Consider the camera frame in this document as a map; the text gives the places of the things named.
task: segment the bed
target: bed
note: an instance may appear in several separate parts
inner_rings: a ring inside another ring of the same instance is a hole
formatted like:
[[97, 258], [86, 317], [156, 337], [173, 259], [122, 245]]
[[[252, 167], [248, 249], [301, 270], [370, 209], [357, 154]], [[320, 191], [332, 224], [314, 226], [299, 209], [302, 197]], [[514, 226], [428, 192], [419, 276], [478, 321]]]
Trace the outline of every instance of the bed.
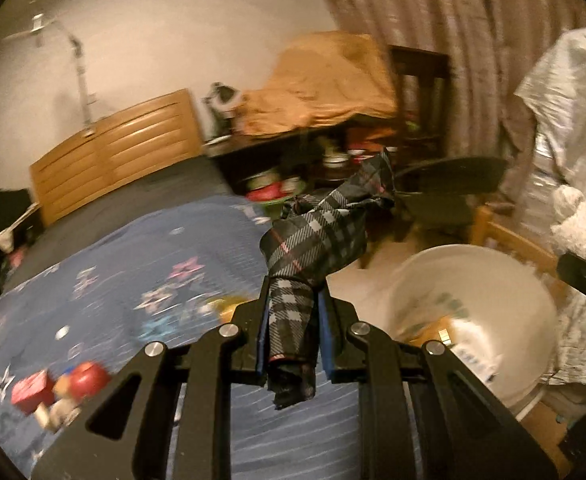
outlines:
[[[33, 165], [48, 228], [0, 297], [0, 446], [23, 475], [55, 435], [11, 405], [17, 380], [86, 360], [116, 372], [146, 342], [176, 346], [218, 325], [216, 300], [257, 297], [269, 223], [200, 153], [179, 91]], [[356, 386], [318, 374], [316, 398], [281, 412], [266, 389], [233, 387], [233, 478], [359, 478]]]

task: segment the red apple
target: red apple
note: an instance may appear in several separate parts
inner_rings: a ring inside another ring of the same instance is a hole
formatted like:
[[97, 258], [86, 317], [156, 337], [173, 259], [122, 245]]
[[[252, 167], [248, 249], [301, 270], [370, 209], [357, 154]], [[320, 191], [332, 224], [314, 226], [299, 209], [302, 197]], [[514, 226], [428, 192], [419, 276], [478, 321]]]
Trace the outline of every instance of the red apple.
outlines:
[[81, 402], [84, 397], [94, 396], [102, 390], [111, 377], [102, 365], [86, 361], [73, 368], [68, 379], [68, 391], [71, 397], [77, 402]]

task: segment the blue bedsheet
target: blue bedsheet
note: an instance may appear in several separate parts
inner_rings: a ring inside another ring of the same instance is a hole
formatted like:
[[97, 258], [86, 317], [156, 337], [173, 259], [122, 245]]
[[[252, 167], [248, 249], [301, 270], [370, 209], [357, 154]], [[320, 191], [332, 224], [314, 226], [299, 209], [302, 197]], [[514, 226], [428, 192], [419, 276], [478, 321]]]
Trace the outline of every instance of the blue bedsheet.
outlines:
[[[257, 297], [268, 227], [237, 197], [158, 211], [0, 298], [0, 445], [26, 476], [55, 436], [11, 405], [15, 382], [86, 360], [116, 372], [148, 341], [197, 339], [219, 324], [212, 299]], [[316, 398], [282, 412], [266, 389], [233, 387], [233, 478], [358, 478], [356, 387], [319, 375]]]

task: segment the yellow fabric cover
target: yellow fabric cover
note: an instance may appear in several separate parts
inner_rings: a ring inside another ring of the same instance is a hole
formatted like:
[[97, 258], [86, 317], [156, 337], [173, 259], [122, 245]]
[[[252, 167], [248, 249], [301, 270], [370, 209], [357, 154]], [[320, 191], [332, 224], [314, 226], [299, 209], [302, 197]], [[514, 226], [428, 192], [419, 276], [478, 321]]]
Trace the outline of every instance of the yellow fabric cover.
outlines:
[[292, 41], [264, 88], [245, 91], [237, 111], [245, 134], [268, 137], [355, 114], [392, 117], [395, 92], [371, 36], [315, 32]]

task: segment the pink cube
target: pink cube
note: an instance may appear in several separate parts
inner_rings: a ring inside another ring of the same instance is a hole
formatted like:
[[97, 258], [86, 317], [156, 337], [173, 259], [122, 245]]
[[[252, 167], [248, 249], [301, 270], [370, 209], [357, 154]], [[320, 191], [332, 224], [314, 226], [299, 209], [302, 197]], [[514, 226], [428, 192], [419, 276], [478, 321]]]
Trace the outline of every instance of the pink cube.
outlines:
[[55, 401], [53, 379], [46, 370], [41, 370], [16, 383], [11, 392], [11, 404], [19, 408], [25, 415], [30, 415], [39, 403], [51, 406]]

